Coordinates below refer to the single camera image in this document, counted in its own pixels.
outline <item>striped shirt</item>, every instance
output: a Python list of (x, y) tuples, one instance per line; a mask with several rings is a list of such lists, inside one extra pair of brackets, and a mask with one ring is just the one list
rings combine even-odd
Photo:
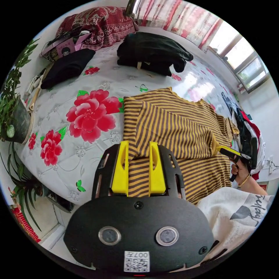
[(189, 102), (171, 87), (124, 98), (124, 135), (129, 140), (129, 196), (149, 191), (149, 142), (170, 149), (183, 174), (186, 199), (196, 204), (231, 186), (230, 161), (216, 147), (230, 146), (235, 125), (204, 100)]

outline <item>pink curtain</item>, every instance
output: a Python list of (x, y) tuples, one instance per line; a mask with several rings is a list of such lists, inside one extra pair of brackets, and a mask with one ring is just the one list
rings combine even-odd
[(160, 27), (207, 51), (223, 20), (209, 11), (182, 0), (142, 0), (135, 17), (139, 26)]

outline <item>pink box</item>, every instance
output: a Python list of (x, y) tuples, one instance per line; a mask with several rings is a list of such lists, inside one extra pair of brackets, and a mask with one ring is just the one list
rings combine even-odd
[(79, 36), (76, 43), (74, 43), (73, 37), (62, 38), (62, 39), (54, 42), (53, 44), (49, 45), (45, 49), (43, 49), (41, 52), (41, 55), (44, 56), (50, 50), (52, 50), (53, 48), (56, 48), (58, 57), (62, 58), (63, 56), (66, 56), (70, 53), (80, 50), (82, 42), (85, 41), (91, 34), (92, 33), (88, 33), (88, 34)]

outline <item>gold bracelet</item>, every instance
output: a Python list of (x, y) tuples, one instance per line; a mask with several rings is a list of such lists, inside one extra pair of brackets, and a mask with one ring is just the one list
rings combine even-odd
[(248, 176), (245, 178), (245, 180), (240, 184), (240, 185), (238, 185), (238, 187), (241, 187), (246, 181), (247, 181), (247, 179), (250, 177), (250, 174), (248, 174)]

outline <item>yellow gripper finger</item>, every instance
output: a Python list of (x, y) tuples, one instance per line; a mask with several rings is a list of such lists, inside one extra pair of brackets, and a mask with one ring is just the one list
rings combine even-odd
[(121, 141), (111, 187), (111, 190), (115, 194), (125, 194), (128, 196), (128, 154), (129, 141)]
[(149, 143), (149, 196), (164, 194), (166, 185), (158, 144)]

